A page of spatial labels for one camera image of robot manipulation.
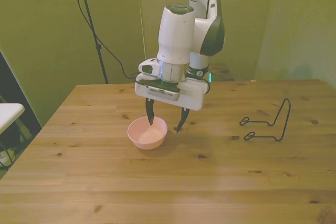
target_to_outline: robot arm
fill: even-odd
[[[189,110],[200,110],[207,83],[208,56],[221,51],[224,43],[221,0],[190,0],[190,5],[164,8],[156,59],[139,65],[135,92],[146,98],[146,111],[153,123],[153,101],[182,107],[177,131]]]
[[[205,17],[202,17],[204,14],[199,14],[202,18],[197,17],[195,20],[192,52],[213,56],[222,50],[224,43],[221,0],[191,0],[190,5],[196,10],[207,10]]]

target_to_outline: wood grain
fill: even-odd
[[[249,116],[292,102],[285,138],[244,141]],[[320,81],[213,83],[176,134],[180,109],[155,103],[169,133],[137,149],[134,85],[77,86],[0,180],[0,223],[336,223],[336,91]]]

